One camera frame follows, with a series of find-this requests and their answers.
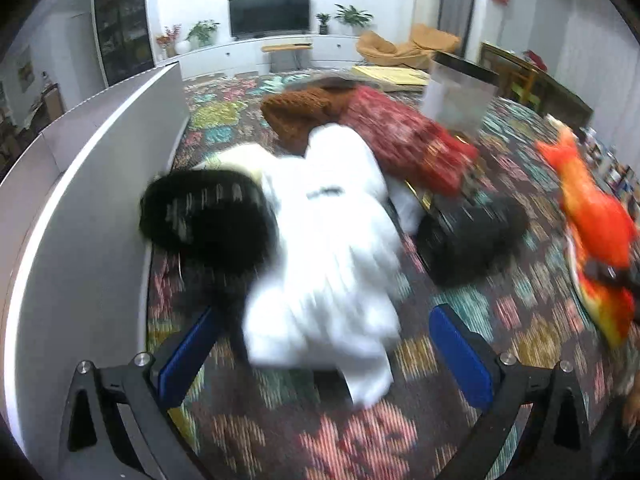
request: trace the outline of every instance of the black bag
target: black bag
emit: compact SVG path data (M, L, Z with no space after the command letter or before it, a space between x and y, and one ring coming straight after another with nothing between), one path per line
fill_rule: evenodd
M512 196L483 205L434 200L418 226L415 245L435 283L459 285L485 275L527 229L527 213Z

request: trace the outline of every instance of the white vase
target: white vase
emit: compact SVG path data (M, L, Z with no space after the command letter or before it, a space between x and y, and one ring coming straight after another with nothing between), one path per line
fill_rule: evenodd
M191 42L189 40L179 41L175 44L175 52L180 56L191 51Z

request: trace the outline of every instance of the television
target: television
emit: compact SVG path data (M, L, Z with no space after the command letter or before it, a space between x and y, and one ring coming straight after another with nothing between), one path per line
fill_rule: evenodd
M262 36L309 27L309 0L229 0L231 35Z

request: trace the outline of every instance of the clear plastic box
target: clear plastic box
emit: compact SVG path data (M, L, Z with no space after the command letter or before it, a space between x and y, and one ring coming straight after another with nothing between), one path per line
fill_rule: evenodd
M451 54L438 52L420 111L454 136L474 142L484 115L498 93L498 75Z

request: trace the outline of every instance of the white cabinet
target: white cabinet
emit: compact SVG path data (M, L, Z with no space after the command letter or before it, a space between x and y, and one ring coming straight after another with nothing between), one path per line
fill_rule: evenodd
M318 61L360 61L356 51L358 38L351 36L315 36L311 59Z
M257 40L234 41L222 45L213 45L194 50L181 56L161 61L165 65L180 62L183 79L201 75L225 72L233 75L242 72L268 73L270 55L262 52L265 45L283 43L311 43L310 64L316 68L348 68L354 62L362 60L356 52L358 38L353 36L275 36Z

